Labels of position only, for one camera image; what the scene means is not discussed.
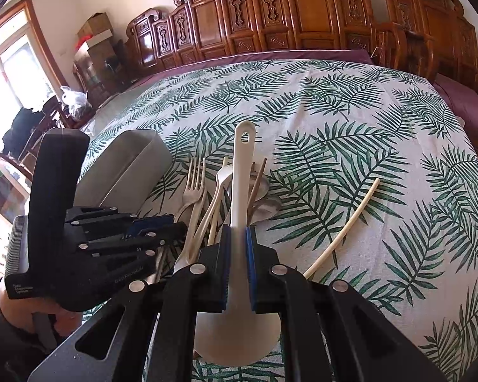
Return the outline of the grey rectangular utensil tray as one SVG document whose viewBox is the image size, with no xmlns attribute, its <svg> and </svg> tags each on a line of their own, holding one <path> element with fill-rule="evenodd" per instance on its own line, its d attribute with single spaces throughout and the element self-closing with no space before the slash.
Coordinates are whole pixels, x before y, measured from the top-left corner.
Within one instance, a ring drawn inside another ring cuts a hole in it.
<svg viewBox="0 0 478 382">
<path fill-rule="evenodd" d="M 170 165 L 171 153 L 156 131 L 127 130 L 78 182 L 74 204 L 137 213 Z"/>
</svg>

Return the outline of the large cream serving spoon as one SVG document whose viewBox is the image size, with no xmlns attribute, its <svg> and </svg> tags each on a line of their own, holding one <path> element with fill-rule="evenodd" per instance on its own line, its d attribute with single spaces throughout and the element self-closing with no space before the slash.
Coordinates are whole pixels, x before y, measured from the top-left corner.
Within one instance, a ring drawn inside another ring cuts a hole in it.
<svg viewBox="0 0 478 382">
<path fill-rule="evenodd" d="M 277 345 L 280 320 L 276 314 L 256 314 L 250 304 L 246 226 L 250 168 L 256 128 L 244 121 L 235 129 L 230 212 L 231 251 L 226 309 L 199 313 L 194 350 L 218 366 L 247 366 L 266 357 Z"/>
</svg>

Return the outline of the cream chopstick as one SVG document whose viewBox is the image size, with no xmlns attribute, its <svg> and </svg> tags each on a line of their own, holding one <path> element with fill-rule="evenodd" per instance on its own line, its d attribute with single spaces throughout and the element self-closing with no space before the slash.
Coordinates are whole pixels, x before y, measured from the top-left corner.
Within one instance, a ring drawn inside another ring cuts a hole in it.
<svg viewBox="0 0 478 382">
<path fill-rule="evenodd" d="M 365 195 L 364 199 L 358 205 L 356 210 L 353 212 L 351 217 L 348 219 L 347 223 L 343 226 L 343 228 L 339 231 L 337 236 L 332 240 L 332 242 L 328 245 L 328 247 L 321 253 L 321 255 L 316 259 L 312 265 L 307 268 L 307 271 L 303 273 L 306 279 L 310 279 L 313 277 L 316 271 L 324 264 L 324 262 L 331 256 L 331 254 L 335 251 L 336 247 L 340 242 L 342 242 L 343 238 L 348 234 L 350 229 L 353 227 L 355 222 L 358 220 L 360 215 L 362 215 L 364 209 L 366 208 L 367 204 L 370 203 L 370 199 L 373 197 L 377 187 L 380 185 L 381 180 L 375 179 L 374 183 L 370 186 L 367 194 Z"/>
</svg>

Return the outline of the brown wooden chopstick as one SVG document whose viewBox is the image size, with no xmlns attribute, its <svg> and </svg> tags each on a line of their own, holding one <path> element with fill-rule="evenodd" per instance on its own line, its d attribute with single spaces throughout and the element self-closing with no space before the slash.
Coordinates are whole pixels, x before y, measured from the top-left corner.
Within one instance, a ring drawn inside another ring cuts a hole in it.
<svg viewBox="0 0 478 382">
<path fill-rule="evenodd" d="M 256 196 L 257 196 L 257 193 L 259 191 L 259 188 L 260 188 L 260 184 L 262 182 L 262 176 L 263 176 L 263 173 L 264 173 L 264 169 L 265 169 L 265 166 L 267 164 L 267 159 L 264 158 L 263 161 L 262 161 L 262 164 L 260 166 L 260 169 L 259 171 L 257 172 L 257 176 L 256 176 L 256 181 L 254 183 L 254 186 L 252 188 L 252 191 L 250 192 L 250 198 L 249 198 L 249 202 L 248 202 L 248 210 L 247 210 L 247 214 L 249 215 L 252 210 L 253 210 L 253 206 L 254 206 L 254 203 L 256 201 Z"/>
</svg>

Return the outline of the white plastic bag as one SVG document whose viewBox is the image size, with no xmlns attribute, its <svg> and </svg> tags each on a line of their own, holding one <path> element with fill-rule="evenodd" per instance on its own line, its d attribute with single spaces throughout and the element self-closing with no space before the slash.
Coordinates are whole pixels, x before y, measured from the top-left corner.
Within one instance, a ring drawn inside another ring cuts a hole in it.
<svg viewBox="0 0 478 382">
<path fill-rule="evenodd" d="M 87 99 L 87 95 L 81 91 L 73 91 L 69 86 L 62 85 L 62 102 L 68 107 L 69 115 L 76 121 L 81 122 L 93 108 Z"/>
</svg>

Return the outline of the palm leaf tablecloth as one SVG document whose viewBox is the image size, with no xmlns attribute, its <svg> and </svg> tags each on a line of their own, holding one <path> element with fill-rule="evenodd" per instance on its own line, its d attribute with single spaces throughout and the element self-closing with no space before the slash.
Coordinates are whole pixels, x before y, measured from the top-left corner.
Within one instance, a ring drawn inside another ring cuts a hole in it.
<svg viewBox="0 0 478 382">
<path fill-rule="evenodd" d="M 189 159 L 206 187 L 231 159 L 236 126 L 256 126 L 269 195 L 256 229 L 305 271 L 368 191 L 365 211 L 314 280 L 342 279 L 450 381 L 478 360 L 478 156 L 425 79 L 339 60 L 253 60 L 177 73 L 139 94 L 90 144 L 90 168 L 115 137 L 156 131 L 171 153 L 142 216 L 177 211 Z"/>
</svg>

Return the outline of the cardboard boxes stack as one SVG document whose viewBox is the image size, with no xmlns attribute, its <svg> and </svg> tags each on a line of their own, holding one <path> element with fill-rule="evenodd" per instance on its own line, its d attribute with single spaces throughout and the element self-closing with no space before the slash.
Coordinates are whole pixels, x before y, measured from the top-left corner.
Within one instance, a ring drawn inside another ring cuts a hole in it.
<svg viewBox="0 0 478 382">
<path fill-rule="evenodd" d="M 112 47 L 113 27 L 106 12 L 97 12 L 86 20 L 76 34 L 75 64 L 103 66 L 107 58 L 114 56 Z"/>
</svg>

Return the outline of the carved wooden folding screen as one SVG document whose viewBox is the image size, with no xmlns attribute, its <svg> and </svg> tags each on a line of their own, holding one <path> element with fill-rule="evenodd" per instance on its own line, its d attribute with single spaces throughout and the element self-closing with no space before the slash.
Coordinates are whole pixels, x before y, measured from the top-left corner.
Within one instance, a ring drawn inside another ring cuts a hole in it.
<svg viewBox="0 0 478 382">
<path fill-rule="evenodd" d="M 293 49 L 371 54 L 371 0 L 173 0 L 127 26 L 127 61 L 138 75 L 222 56 Z M 478 86 L 478 37 L 459 0 L 385 0 L 389 22 L 431 35 L 438 73 Z"/>
</svg>

